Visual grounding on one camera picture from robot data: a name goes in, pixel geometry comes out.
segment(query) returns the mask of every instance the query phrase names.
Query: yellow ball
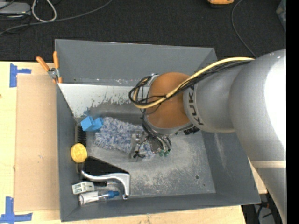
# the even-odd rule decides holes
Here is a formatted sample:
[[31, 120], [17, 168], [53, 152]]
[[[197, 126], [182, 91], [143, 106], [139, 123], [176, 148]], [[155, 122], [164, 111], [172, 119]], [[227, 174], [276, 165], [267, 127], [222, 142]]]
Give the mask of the yellow ball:
[[75, 144], [71, 147], [71, 157], [72, 159], [77, 162], [84, 162], [87, 158], [87, 150], [83, 144]]

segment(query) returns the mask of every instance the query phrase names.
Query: yellow cable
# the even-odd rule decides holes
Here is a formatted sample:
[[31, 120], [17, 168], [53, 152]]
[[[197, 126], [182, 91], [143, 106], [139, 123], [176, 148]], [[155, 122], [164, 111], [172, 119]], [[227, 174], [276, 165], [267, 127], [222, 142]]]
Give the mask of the yellow cable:
[[[152, 104], [144, 104], [144, 105], [138, 105], [138, 104], [134, 104], [137, 108], [139, 109], [147, 109], [147, 108], [151, 108], [155, 105], [158, 105], [160, 103], [162, 103], [163, 101], [165, 101], [167, 98], [169, 98], [170, 96], [172, 96], [183, 84], [185, 84], [186, 82], [188, 82], [189, 80], [199, 76], [200, 74], [204, 73], [205, 71], [207, 71], [208, 69], [211, 69], [214, 66], [217, 66], [219, 64], [223, 64], [223, 63], [227, 63], [227, 62], [233, 62], [233, 61], [245, 61], [245, 60], [254, 60], [253, 58], [249, 58], [249, 57], [232, 57], [232, 58], [226, 58], [217, 62], [214, 62], [210, 65], [208, 65], [207, 67], [200, 69], [199, 71], [197, 71], [196, 73], [194, 73], [192, 76], [190, 76], [188, 79], [186, 79], [184, 82], [182, 82], [181, 84], [179, 84], [175, 89], [173, 89], [171, 92], [169, 92], [168, 94], [166, 94], [165, 97], [160, 98], [158, 100], [156, 100], [154, 103]], [[133, 100], [136, 101], [137, 99], [137, 92], [134, 92], [133, 95]]]

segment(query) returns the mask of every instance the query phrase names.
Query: gray metal tray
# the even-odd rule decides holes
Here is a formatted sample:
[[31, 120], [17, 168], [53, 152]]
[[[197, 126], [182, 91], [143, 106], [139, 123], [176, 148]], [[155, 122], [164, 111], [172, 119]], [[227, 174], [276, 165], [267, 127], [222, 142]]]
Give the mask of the gray metal tray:
[[237, 136], [197, 132], [174, 135], [167, 158], [155, 156], [141, 162], [88, 142], [90, 156], [130, 173], [130, 196], [127, 200], [79, 206], [78, 196], [71, 192], [71, 185], [82, 181], [70, 156], [76, 122], [91, 115], [138, 124], [141, 113], [126, 96], [138, 79], [170, 71], [191, 75], [217, 57], [212, 48], [196, 47], [60, 39], [55, 47], [64, 79], [57, 86], [62, 221], [260, 203]]

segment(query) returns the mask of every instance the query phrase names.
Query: white connector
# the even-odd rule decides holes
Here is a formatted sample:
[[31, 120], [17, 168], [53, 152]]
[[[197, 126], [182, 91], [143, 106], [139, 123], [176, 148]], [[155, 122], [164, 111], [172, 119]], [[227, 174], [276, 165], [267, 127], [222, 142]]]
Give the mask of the white connector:
[[94, 191], [93, 182], [80, 182], [72, 185], [73, 194], [80, 194], [84, 192]]

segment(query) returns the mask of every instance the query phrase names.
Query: black carpet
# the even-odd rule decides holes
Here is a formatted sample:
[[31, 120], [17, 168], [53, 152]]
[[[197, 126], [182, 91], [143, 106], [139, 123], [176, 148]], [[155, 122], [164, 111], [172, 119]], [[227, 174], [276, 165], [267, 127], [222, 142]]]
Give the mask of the black carpet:
[[[227, 7], [211, 8], [205, 0], [112, 0], [96, 12], [64, 21], [58, 20], [94, 10], [110, 0], [51, 1], [56, 4], [57, 22], [28, 26], [29, 22], [37, 23], [36, 18], [0, 17], [1, 61], [35, 61], [41, 56], [52, 62], [56, 38], [211, 47], [218, 59], [259, 57], [286, 48], [277, 1], [235, 0]], [[35, 11], [44, 20], [53, 15], [45, 0], [39, 1]], [[233, 27], [232, 11], [235, 29], [247, 47]], [[25, 25], [9, 30], [20, 24]]]

